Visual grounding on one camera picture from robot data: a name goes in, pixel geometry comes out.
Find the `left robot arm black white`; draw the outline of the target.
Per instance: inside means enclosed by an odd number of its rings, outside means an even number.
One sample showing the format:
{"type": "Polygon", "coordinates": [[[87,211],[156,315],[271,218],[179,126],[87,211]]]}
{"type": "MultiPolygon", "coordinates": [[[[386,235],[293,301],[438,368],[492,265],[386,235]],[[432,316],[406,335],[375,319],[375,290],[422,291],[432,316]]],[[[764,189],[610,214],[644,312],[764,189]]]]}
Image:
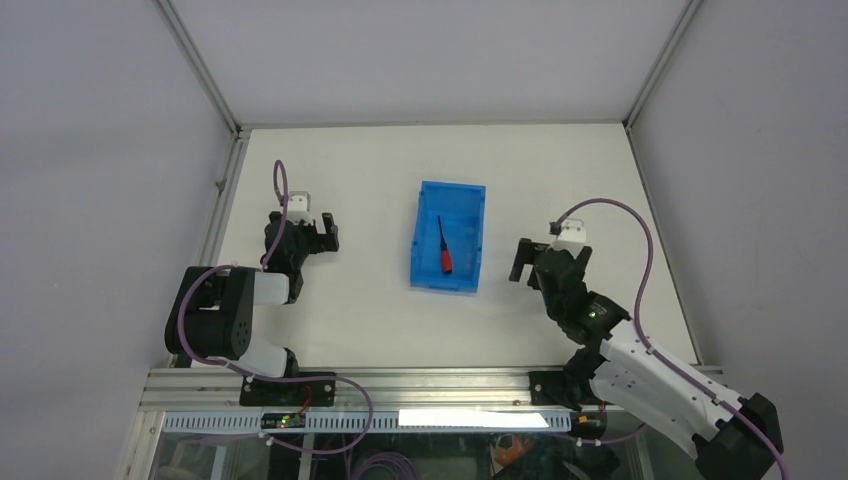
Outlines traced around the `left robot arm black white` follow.
{"type": "Polygon", "coordinates": [[[294,403],[301,392],[295,353],[253,333],[254,308],[295,303],[303,289],[306,259],[339,250],[333,215],[325,212],[321,221],[322,232],[308,213],[284,219],[281,212],[272,212],[264,228],[266,252],[260,267],[188,267],[166,324],[166,349],[261,377],[262,392],[275,405],[294,403]]]}

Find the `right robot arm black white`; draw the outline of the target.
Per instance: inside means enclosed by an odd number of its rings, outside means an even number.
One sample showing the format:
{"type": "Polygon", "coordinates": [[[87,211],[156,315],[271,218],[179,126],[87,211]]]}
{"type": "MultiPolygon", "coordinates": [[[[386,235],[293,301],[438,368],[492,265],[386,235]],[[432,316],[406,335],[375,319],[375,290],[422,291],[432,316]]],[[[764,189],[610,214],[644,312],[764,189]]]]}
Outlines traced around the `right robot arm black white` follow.
{"type": "Polygon", "coordinates": [[[652,343],[626,309],[588,289],[591,253],[522,238],[510,270],[517,282],[531,269],[528,286],[579,346],[554,384],[554,401],[572,410],[593,401],[625,409],[689,455],[705,479],[761,479],[780,467],[776,406],[759,393],[741,396],[652,343]]]}

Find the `red black screwdriver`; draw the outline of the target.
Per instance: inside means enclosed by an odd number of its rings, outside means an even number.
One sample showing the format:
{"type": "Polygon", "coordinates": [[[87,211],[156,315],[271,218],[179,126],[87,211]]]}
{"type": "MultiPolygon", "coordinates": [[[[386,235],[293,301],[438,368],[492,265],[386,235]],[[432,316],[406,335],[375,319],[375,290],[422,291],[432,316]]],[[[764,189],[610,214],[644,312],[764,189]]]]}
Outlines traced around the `red black screwdriver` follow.
{"type": "Polygon", "coordinates": [[[447,241],[446,241],[446,238],[445,238],[445,235],[444,235],[443,222],[442,222],[441,216],[437,217],[437,222],[438,222],[439,240],[440,240],[441,270],[442,270],[442,273],[444,275],[450,275],[450,274],[453,273],[453,262],[452,262],[452,257],[451,257],[450,251],[449,251],[449,246],[447,244],[447,241]]]}

